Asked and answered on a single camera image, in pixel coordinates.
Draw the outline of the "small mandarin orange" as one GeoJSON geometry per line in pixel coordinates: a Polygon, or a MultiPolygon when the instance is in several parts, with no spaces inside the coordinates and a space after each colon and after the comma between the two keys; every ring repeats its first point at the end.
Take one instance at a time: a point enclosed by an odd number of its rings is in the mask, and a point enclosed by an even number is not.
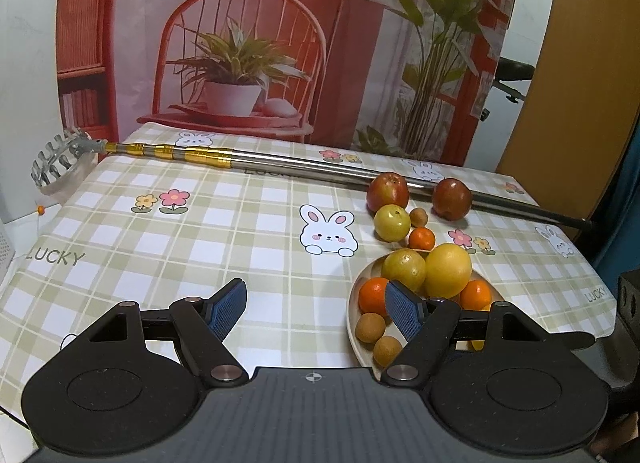
{"type": "Polygon", "coordinates": [[[377,313],[387,316],[385,290],[388,280],[382,277],[368,279],[358,291],[358,307],[361,313],[377,313]]]}
{"type": "Polygon", "coordinates": [[[426,227],[416,227],[410,232],[408,246],[410,249],[424,249],[431,251],[435,246],[436,238],[434,232],[426,227]]]}
{"type": "Polygon", "coordinates": [[[470,280],[460,292],[459,301],[464,310],[486,310],[492,303],[491,288],[485,280],[470,280]]]}

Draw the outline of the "yellow orange round fruit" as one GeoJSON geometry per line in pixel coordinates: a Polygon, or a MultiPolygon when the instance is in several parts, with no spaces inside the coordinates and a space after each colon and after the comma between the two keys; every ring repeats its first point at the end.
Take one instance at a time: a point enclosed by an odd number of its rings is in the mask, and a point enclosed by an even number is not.
{"type": "Polygon", "coordinates": [[[426,275],[425,259],[413,249],[398,249],[385,257],[381,275],[387,280],[399,281],[413,293],[418,293],[426,275]]]}

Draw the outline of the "yellow green apple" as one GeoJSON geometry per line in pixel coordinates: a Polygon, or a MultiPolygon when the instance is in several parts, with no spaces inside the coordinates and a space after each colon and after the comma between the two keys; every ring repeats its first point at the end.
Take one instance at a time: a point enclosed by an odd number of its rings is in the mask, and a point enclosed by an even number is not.
{"type": "Polygon", "coordinates": [[[399,242],[404,240],[410,228],[410,216],[399,205],[383,205],[374,215],[374,231],[378,238],[383,241],[399,242]]]}

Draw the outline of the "small brown longan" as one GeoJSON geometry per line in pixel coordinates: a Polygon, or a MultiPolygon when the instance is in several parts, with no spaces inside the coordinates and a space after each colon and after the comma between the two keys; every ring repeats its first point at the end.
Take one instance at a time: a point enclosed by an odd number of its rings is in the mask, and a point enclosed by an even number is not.
{"type": "Polygon", "coordinates": [[[428,223],[427,212],[423,208],[414,208],[409,213],[411,226],[414,228],[425,227],[428,223]]]}

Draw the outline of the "dark red apple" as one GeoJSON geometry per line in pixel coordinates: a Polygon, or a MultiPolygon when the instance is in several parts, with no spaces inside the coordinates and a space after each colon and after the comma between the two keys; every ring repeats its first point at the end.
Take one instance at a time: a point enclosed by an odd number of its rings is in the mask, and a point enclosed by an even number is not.
{"type": "Polygon", "coordinates": [[[457,178],[444,178],[432,194],[432,209],[444,220],[462,220],[472,208],[472,191],[457,178]]]}

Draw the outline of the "checkered bunny tablecloth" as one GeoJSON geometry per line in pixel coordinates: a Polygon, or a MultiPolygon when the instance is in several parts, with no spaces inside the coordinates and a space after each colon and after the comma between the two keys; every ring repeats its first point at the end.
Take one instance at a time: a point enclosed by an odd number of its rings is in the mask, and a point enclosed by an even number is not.
{"type": "MultiPolygon", "coordinates": [[[[509,176],[293,142],[179,133],[145,124],[126,142],[193,144],[291,154],[332,165],[330,153],[407,177],[454,177],[472,190],[533,202],[509,176]]],[[[471,211],[462,222],[433,214],[436,245],[454,243],[474,271],[549,332],[614,330],[615,298],[559,228],[471,211]]],[[[18,265],[1,293],[1,408],[21,415],[24,385],[61,348],[118,301],[166,308],[245,280],[246,312],[225,342],[255,365],[356,365],[346,309],[362,269],[395,243],[374,235],[366,190],[252,171],[113,156],[96,165],[18,265]],[[346,249],[303,237],[346,217],[346,249]]]]}

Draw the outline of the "teal fabric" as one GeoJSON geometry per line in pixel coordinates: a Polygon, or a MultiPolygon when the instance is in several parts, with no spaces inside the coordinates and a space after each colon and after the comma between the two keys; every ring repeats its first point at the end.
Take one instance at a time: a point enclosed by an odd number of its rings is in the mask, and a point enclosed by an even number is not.
{"type": "Polygon", "coordinates": [[[618,277],[639,267],[639,136],[634,136],[604,207],[605,240],[594,267],[614,295],[618,277]]]}

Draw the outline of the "white perforated plastic basket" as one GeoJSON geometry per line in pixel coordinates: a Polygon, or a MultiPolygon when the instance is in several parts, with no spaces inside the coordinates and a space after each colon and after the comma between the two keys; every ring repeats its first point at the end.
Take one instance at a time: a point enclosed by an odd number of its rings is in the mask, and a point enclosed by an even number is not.
{"type": "Polygon", "coordinates": [[[0,283],[6,278],[15,255],[15,249],[4,223],[0,223],[0,283]]]}

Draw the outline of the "telescopic metal back scratcher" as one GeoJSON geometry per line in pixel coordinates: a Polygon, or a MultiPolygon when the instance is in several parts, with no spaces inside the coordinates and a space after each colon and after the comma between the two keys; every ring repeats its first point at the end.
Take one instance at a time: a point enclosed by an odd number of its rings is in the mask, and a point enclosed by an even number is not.
{"type": "MultiPolygon", "coordinates": [[[[222,170],[250,170],[270,174],[288,175],[319,182],[337,183],[348,186],[367,187],[376,176],[382,174],[370,168],[344,164],[322,163],[309,159],[296,159],[279,154],[236,150],[224,147],[176,146],[171,144],[142,144],[141,142],[108,142],[106,139],[92,139],[79,128],[65,128],[63,135],[55,135],[53,142],[47,142],[44,150],[32,162],[30,177],[35,186],[53,198],[60,193],[65,183],[78,179],[78,184],[88,175],[93,160],[100,154],[120,154],[133,158],[150,158],[163,161],[177,161],[222,170]]],[[[416,177],[407,177],[409,194],[431,197],[437,183],[416,177]]],[[[535,220],[535,222],[556,226],[566,226],[582,230],[591,226],[587,218],[577,218],[552,212],[540,206],[515,201],[493,194],[471,191],[471,208],[508,217],[535,220]]]]}

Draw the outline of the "wooden board panel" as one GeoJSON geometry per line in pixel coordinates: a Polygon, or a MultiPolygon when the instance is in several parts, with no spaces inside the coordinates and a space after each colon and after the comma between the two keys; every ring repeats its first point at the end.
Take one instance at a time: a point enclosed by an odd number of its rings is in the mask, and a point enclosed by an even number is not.
{"type": "Polygon", "coordinates": [[[590,216],[639,112],[639,0],[553,0],[524,107],[498,164],[545,209],[590,216]]]}

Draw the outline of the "printed room backdrop cloth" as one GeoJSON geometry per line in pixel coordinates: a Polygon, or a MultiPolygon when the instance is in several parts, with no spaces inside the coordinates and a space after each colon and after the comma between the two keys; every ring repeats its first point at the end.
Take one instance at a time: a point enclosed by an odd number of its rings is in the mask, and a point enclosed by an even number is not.
{"type": "Polygon", "coordinates": [[[460,165],[515,0],[58,0],[65,126],[143,123],[460,165]]]}

